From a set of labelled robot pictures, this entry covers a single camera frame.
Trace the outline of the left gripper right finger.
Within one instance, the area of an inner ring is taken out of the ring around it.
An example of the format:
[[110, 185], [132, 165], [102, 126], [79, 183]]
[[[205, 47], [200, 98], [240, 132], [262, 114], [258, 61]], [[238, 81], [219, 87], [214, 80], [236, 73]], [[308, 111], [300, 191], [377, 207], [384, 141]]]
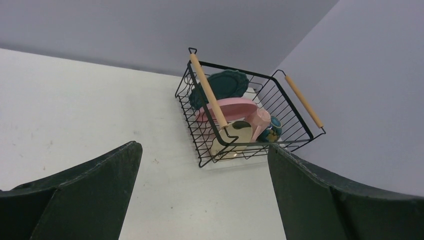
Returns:
[[365, 185], [277, 144], [267, 162], [288, 240], [421, 240], [421, 196]]

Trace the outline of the teal scalloped plate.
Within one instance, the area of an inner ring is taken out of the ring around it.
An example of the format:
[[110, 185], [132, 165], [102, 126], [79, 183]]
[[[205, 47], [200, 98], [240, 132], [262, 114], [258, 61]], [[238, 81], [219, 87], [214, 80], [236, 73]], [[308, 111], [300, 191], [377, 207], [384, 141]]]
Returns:
[[[247, 75], [238, 70], [224, 70], [211, 74], [207, 77], [207, 81], [217, 100], [242, 97], [249, 86]], [[199, 110], [203, 106], [201, 98], [206, 104], [209, 103], [200, 82], [197, 89], [195, 87], [192, 89], [188, 98], [190, 105], [195, 110]]]

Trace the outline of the pink plate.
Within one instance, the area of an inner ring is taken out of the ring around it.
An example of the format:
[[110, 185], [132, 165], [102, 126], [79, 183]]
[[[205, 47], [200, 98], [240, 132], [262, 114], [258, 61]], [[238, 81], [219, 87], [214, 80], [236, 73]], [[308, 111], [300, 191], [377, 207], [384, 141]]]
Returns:
[[[227, 122], [243, 119], [254, 113], [258, 106], [255, 102], [244, 97], [230, 97], [217, 100], [217, 103], [226, 119]], [[206, 105], [212, 120], [217, 123], [217, 118], [213, 112], [212, 105], [208, 103]], [[197, 122], [208, 122], [209, 119], [203, 107], [201, 107], [195, 115], [195, 121]]]

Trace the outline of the pink mug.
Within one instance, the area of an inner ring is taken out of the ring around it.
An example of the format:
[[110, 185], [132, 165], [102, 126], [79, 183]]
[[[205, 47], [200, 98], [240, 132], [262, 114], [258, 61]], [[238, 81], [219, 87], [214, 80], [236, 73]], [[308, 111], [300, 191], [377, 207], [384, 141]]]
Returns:
[[257, 108], [255, 112], [251, 113], [245, 118], [252, 127], [252, 137], [250, 142], [253, 143], [257, 140], [259, 135], [270, 125], [271, 115], [263, 108]]

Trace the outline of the cream plate with black accent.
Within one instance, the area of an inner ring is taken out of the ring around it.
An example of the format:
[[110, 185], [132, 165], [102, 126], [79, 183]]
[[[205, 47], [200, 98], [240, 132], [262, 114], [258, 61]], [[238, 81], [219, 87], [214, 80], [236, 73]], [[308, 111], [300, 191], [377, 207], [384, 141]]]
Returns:
[[237, 120], [221, 128], [218, 133], [209, 152], [216, 160], [226, 161], [235, 158], [247, 148], [246, 145], [235, 146], [235, 144], [249, 143], [252, 139], [253, 128], [247, 121]]

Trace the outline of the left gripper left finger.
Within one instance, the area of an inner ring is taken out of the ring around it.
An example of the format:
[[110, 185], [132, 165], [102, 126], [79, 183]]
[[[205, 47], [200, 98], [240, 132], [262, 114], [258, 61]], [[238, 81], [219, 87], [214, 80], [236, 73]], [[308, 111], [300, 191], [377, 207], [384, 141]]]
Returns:
[[143, 147], [136, 141], [0, 193], [3, 240], [117, 240]]

